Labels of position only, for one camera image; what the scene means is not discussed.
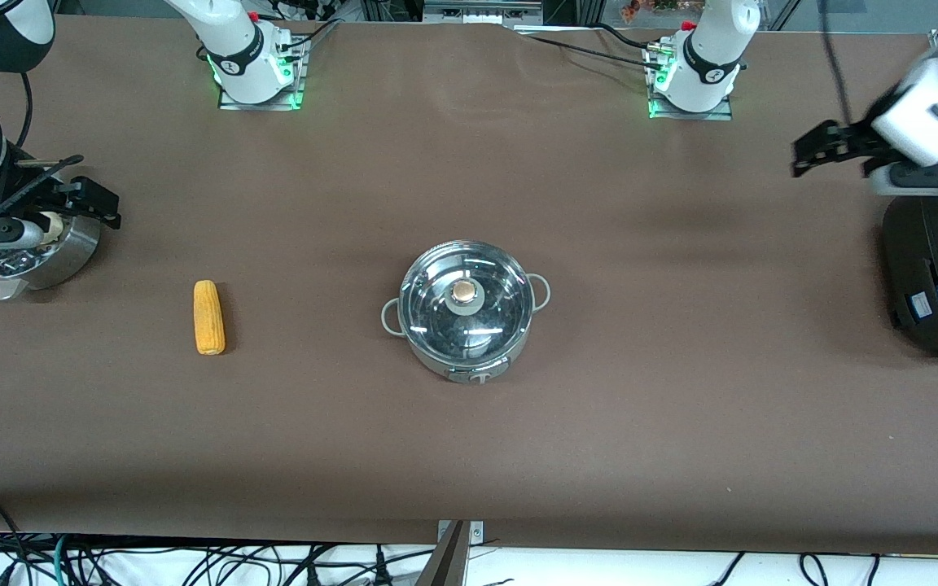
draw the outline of stainless steel pot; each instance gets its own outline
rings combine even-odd
[[[533,281],[545,288],[538,304]],[[427,250],[401,283],[401,296],[383,305],[383,327],[407,338],[430,370],[456,383],[486,383],[509,368],[528,341],[533,314],[548,304],[544,277],[496,246],[455,240]],[[396,305],[399,330],[386,314]]]
[[[0,250],[0,301],[66,281],[85,266],[99,242],[100,222],[75,216],[64,219],[64,231],[52,244]]]

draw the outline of brown table surface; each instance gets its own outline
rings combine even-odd
[[[636,31],[644,38],[647,31]],[[633,56],[597,33],[565,40]],[[837,40],[862,112],[923,37]],[[27,149],[123,229],[0,304],[0,500],[29,531],[938,552],[938,359],[889,326],[814,34],[759,34],[734,121],[647,118],[632,66],[498,26],[340,25],[305,108],[219,112],[182,21],[62,18]],[[10,136],[23,112],[0,75]],[[552,283],[483,388],[379,325],[450,238]],[[194,281],[230,348],[198,356]]]

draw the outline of metal plate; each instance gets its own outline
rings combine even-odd
[[[659,62],[659,53],[643,49],[642,55],[644,62],[661,63]],[[647,69],[647,107],[651,113],[651,118],[717,120],[723,122],[733,120],[733,110],[730,108],[730,96],[723,97],[717,107],[707,112],[686,112],[685,110],[681,110],[681,108],[675,107],[675,105],[668,101],[668,98],[656,92],[654,89],[654,84],[659,73],[658,71]]]

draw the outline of white floor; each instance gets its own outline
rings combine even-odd
[[[387,546],[388,558],[402,553],[419,552],[427,545]],[[278,548],[284,558],[300,559],[307,548],[286,546]],[[273,554],[262,553],[270,558]],[[692,552],[616,552],[615,550],[588,549],[519,549],[474,548],[466,577],[466,586],[493,586],[511,579],[510,586],[710,586],[716,582],[733,553]],[[201,552],[171,553],[117,553],[102,560],[105,571],[120,586],[180,586],[183,579],[198,562],[204,560]],[[375,564],[373,545],[344,545],[325,553],[322,562],[360,562]],[[390,564],[394,578],[406,576],[399,585],[413,584],[413,575],[421,571],[427,556]],[[826,568],[830,586],[865,586],[871,558],[860,556],[820,556]],[[0,553],[0,572],[7,567],[8,557]],[[276,566],[270,567],[271,576],[263,567],[242,567],[227,581],[228,586],[264,586],[278,583]],[[334,586],[349,578],[360,568],[328,570],[320,568],[319,576],[325,586]],[[819,582],[816,571],[812,571]],[[358,579],[351,586],[370,583],[372,575]],[[198,584],[215,585],[218,571],[213,568],[211,579],[202,578]],[[11,585],[26,584],[23,571],[17,570]],[[305,585],[301,576],[294,586]],[[786,553],[748,553],[737,566],[727,586],[805,586],[798,571],[798,557]],[[882,557],[875,576],[876,586],[938,586],[938,559]],[[47,576],[37,574],[37,586],[55,586]]]

